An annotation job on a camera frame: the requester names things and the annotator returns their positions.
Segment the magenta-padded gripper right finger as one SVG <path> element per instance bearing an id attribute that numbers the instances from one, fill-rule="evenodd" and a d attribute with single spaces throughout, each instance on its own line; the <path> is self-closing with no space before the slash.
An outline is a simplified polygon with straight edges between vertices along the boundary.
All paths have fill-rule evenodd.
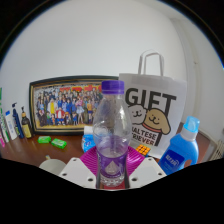
<path id="1" fill-rule="evenodd" d="M 128 148 L 126 172 L 129 188 L 140 188 L 166 176 L 152 157 L 144 157 L 132 147 Z"/>

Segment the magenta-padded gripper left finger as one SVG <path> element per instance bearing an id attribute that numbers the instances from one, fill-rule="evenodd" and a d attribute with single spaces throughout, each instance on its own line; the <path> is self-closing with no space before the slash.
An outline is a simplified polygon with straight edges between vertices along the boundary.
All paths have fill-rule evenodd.
<path id="1" fill-rule="evenodd" d="M 98 158 L 93 147 L 80 158 L 73 157 L 59 174 L 65 180 L 84 188 L 95 189 L 97 184 Z"/>

